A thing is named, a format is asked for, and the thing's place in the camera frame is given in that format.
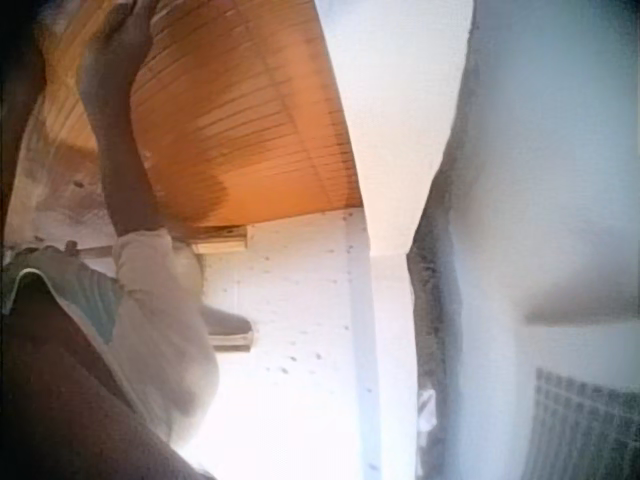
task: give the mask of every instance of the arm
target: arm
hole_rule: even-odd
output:
[[[163,226],[131,123],[133,82],[151,49],[158,0],[119,3],[91,41],[78,90],[100,153],[102,188],[118,236]]]
[[[2,84],[2,159],[0,179],[0,241],[18,166],[22,137],[40,93],[45,86],[44,59],[33,35],[24,43],[20,61]]]

